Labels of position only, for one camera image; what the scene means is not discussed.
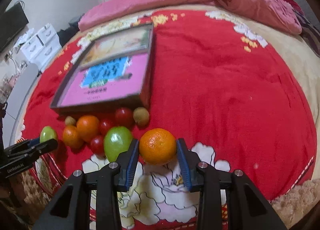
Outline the small green apple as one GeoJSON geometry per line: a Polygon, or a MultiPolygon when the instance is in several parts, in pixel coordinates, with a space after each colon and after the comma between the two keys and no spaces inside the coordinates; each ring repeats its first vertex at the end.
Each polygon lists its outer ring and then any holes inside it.
{"type": "Polygon", "coordinates": [[[57,132],[50,126],[43,127],[40,133],[40,143],[51,139],[55,139],[56,141],[58,140],[57,132]]]}

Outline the large green apple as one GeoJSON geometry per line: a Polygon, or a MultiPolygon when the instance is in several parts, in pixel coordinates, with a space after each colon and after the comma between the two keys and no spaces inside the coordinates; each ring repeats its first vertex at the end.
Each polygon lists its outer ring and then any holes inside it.
{"type": "Polygon", "coordinates": [[[129,149],[132,133],[124,126],[112,127],[104,137],[104,152],[109,162],[115,162],[118,155],[129,149]]]}

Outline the orange mandarin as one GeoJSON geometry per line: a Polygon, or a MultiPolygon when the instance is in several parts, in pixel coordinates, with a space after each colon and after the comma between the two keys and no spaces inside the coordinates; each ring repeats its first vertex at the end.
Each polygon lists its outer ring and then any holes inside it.
{"type": "Polygon", "coordinates": [[[155,128],[145,132],[139,140],[139,153],[150,165],[165,165],[177,152],[176,139],[171,132],[155,128]]]}
{"type": "Polygon", "coordinates": [[[62,133],[62,140],[64,144],[70,148],[79,149],[84,144],[80,138],[78,130],[73,125],[67,125],[62,133]]]}
{"type": "Polygon", "coordinates": [[[78,134],[85,142],[90,142],[99,134],[99,119],[93,115],[84,115],[76,122],[78,134]]]}

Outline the red cherry tomato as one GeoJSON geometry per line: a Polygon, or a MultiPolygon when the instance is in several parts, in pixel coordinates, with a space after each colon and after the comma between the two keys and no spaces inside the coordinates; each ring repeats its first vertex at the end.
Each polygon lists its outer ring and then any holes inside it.
{"type": "Polygon", "coordinates": [[[102,136],[105,136],[108,133],[108,131],[114,126],[115,126],[115,124],[114,124],[114,122],[112,120],[110,120],[110,119],[101,119],[100,123],[99,123],[100,134],[102,136]]]}
{"type": "Polygon", "coordinates": [[[116,123],[120,126],[131,128],[134,124],[133,111],[127,107],[118,108],[114,117],[116,123]]]}
{"type": "Polygon", "coordinates": [[[90,144],[89,147],[91,149],[91,151],[93,152],[93,154],[103,157],[105,155],[104,152],[104,138],[101,135],[97,135],[96,137],[94,137],[90,144]]]}

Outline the small brown kiwi fruit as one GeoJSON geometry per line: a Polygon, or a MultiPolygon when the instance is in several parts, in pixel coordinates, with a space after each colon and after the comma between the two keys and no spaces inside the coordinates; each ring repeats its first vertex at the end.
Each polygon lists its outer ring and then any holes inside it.
{"type": "Polygon", "coordinates": [[[71,116],[67,116],[65,118],[65,125],[66,126],[75,126],[76,125],[76,119],[71,117],[71,116]]]}

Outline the white drawer cabinet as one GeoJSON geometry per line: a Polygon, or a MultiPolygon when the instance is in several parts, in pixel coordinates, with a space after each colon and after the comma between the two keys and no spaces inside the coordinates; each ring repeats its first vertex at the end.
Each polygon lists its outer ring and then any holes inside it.
{"type": "Polygon", "coordinates": [[[38,30],[21,47],[26,59],[35,64],[40,73],[46,70],[49,63],[61,49],[59,36],[50,23],[38,30]]]}

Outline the red floral blanket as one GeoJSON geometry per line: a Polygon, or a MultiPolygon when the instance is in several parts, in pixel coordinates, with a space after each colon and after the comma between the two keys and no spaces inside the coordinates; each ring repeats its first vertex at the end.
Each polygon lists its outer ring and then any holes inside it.
{"type": "MultiPolygon", "coordinates": [[[[311,179],[316,126],[276,43],[232,19],[217,10],[175,9],[133,23],[155,25],[155,46],[150,122],[132,133],[140,139],[148,130],[166,129],[216,169],[244,170],[271,201],[311,179]]],[[[43,73],[27,105],[24,138],[36,138],[44,126],[62,138],[64,117],[50,104],[73,67],[72,55],[94,37],[89,32],[67,44],[43,73]]],[[[96,171],[109,161],[97,158],[88,145],[72,150],[59,142],[30,173],[51,197],[74,170],[96,171]]],[[[132,188],[119,193],[118,201],[125,229],[195,229],[199,194],[187,193],[175,160],[160,167],[141,159],[132,188]]]]}

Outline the pink exercise book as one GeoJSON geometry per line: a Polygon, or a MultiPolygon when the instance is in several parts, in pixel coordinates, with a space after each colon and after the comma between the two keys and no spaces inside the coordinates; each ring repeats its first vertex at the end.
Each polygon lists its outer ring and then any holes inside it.
{"type": "Polygon", "coordinates": [[[141,53],[77,70],[57,106],[71,107],[138,96],[145,83],[148,64],[148,53],[141,53]]]}

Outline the grey metal tray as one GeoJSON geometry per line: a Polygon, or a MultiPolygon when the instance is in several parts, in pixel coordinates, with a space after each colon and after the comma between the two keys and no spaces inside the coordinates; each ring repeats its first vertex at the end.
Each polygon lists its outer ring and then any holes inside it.
{"type": "MultiPolygon", "coordinates": [[[[132,27],[139,27],[139,26],[143,26],[143,25],[152,25],[153,26],[153,24],[151,22],[149,22],[149,23],[144,23],[144,24],[140,24],[137,26],[132,26],[132,27]]],[[[149,101],[149,98],[150,98],[150,77],[151,77],[151,70],[152,70],[152,58],[150,56],[151,50],[152,50],[152,43],[153,43],[153,32],[152,32],[152,35],[150,38],[149,47],[147,49],[137,51],[137,52],[127,53],[122,56],[122,57],[127,57],[127,56],[132,56],[132,55],[141,54],[141,53],[148,53],[148,55],[149,55],[148,71],[147,71],[145,83],[144,83],[142,92],[138,96],[130,96],[126,99],[121,99],[121,100],[113,100],[113,101],[108,101],[108,102],[104,101],[104,102],[90,103],[90,104],[79,105],[79,106],[58,107],[57,103],[58,103],[60,96],[63,93],[63,90],[65,89],[68,81],[70,80],[72,75],[75,74],[75,72],[77,70],[82,71],[79,68],[79,63],[81,62],[81,59],[84,57],[84,55],[88,51],[88,46],[87,46],[81,52],[81,54],[78,57],[78,59],[76,60],[75,64],[72,66],[71,70],[67,73],[67,75],[65,76],[63,81],[60,83],[60,86],[57,89],[57,91],[52,99],[52,102],[50,104],[51,109],[59,114],[67,114],[67,113],[75,113],[75,112],[97,112],[99,110],[108,110],[108,109],[114,109],[114,108],[118,108],[118,107],[129,107],[129,108],[136,108],[136,107],[140,107],[140,106],[148,107],[149,102],[150,102],[149,101]]]]}

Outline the black television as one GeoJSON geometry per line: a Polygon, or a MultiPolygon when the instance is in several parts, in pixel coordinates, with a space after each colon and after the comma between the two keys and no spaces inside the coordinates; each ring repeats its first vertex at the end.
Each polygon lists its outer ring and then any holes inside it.
{"type": "Polygon", "coordinates": [[[20,3],[16,3],[1,15],[0,51],[3,52],[29,23],[20,3]]]}

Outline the black bag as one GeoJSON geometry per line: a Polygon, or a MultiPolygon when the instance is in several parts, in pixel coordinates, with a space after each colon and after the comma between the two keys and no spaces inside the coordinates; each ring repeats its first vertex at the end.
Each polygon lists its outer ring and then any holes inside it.
{"type": "Polygon", "coordinates": [[[61,47],[63,47],[73,36],[76,35],[78,31],[80,31],[79,22],[83,16],[84,14],[72,18],[68,22],[68,27],[66,29],[60,29],[57,32],[61,47]]]}

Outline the striped purple pillow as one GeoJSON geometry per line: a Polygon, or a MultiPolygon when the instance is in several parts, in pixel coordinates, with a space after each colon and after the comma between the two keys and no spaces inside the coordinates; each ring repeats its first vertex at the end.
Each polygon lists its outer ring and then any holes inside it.
{"type": "Polygon", "coordinates": [[[284,0],[288,3],[302,26],[302,32],[300,36],[307,43],[307,45],[313,50],[313,52],[319,57],[319,30],[306,18],[301,7],[294,0],[284,0]]]}

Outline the pink quilt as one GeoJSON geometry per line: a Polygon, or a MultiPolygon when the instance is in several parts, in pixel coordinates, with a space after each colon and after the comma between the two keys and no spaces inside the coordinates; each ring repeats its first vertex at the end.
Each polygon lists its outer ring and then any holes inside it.
{"type": "Polygon", "coordinates": [[[189,4],[222,7],[292,35],[302,32],[302,26],[292,7],[284,0],[110,0],[89,10],[81,18],[79,29],[85,31],[100,23],[143,10],[189,4]]]}

